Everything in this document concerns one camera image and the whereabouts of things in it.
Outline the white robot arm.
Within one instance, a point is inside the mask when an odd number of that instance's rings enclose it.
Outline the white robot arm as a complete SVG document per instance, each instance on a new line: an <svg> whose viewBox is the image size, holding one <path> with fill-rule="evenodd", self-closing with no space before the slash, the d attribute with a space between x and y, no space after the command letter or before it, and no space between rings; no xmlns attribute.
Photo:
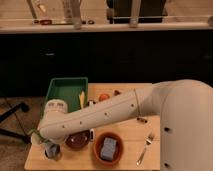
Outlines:
<svg viewBox="0 0 213 171"><path fill-rule="evenodd" d="M213 87L197 80L136 88L70 114L47 110L42 137L67 135L138 116L160 116L160 170L213 171Z"/></svg>

